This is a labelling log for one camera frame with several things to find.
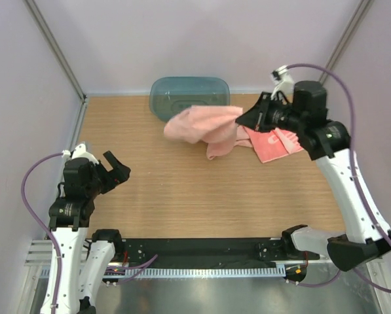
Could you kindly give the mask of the long pink towel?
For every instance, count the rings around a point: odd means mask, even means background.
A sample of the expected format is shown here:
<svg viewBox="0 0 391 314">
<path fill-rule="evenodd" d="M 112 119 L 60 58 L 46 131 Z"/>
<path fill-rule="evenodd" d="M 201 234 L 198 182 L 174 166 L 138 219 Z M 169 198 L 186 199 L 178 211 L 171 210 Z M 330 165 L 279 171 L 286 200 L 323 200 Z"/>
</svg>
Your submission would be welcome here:
<svg viewBox="0 0 391 314">
<path fill-rule="evenodd" d="M 206 157 L 213 160 L 229 154 L 234 147 L 253 149 L 261 163 L 271 162 L 302 151 L 297 136 L 276 128 L 260 133 L 236 123 L 243 108 L 193 105 L 171 118 L 164 136 L 190 144 L 207 144 Z"/>
</svg>

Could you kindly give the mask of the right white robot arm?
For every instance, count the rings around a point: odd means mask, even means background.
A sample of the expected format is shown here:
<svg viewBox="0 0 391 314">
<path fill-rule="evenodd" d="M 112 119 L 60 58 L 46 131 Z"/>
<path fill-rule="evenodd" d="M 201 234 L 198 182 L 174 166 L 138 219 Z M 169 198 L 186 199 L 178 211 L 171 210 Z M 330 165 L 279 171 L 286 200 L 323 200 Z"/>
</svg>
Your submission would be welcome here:
<svg viewBox="0 0 391 314">
<path fill-rule="evenodd" d="M 236 123 L 260 133 L 293 132 L 324 174 L 341 210 L 345 233 L 292 227 L 283 233 L 282 254 L 289 259 L 303 251 L 326 255 L 341 271 L 349 271 L 391 251 L 391 227 L 361 176 L 347 129 L 327 118 L 326 101 L 327 91 L 319 82 L 304 80 L 295 83 L 291 102 L 281 91 L 262 92 Z"/>
</svg>

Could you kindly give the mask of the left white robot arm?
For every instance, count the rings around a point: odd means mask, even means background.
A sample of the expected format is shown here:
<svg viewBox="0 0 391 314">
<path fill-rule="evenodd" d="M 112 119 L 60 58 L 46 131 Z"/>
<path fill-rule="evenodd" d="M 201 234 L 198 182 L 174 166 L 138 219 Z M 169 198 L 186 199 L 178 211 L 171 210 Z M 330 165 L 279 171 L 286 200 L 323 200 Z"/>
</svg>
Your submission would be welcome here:
<svg viewBox="0 0 391 314">
<path fill-rule="evenodd" d="M 87 151 L 75 150 L 64 164 L 59 194 L 48 211 L 53 249 L 41 313 L 95 313 L 96 294 L 106 268 L 123 257 L 124 244 L 116 229 L 96 230 L 88 253 L 83 253 L 94 200 L 130 176 L 130 168 L 111 151 L 104 157 L 111 170 Z"/>
</svg>

